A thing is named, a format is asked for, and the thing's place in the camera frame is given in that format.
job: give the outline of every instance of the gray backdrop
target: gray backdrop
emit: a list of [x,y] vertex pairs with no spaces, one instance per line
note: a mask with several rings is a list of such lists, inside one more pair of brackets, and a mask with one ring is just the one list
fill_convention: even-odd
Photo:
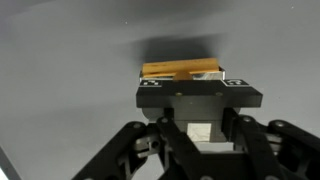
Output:
[[[319,0],[0,0],[1,146],[25,180],[70,179],[124,124],[146,122],[135,107],[143,62],[206,56],[264,93],[261,109],[243,113],[320,136],[319,9]],[[159,168],[151,158],[136,179]]]

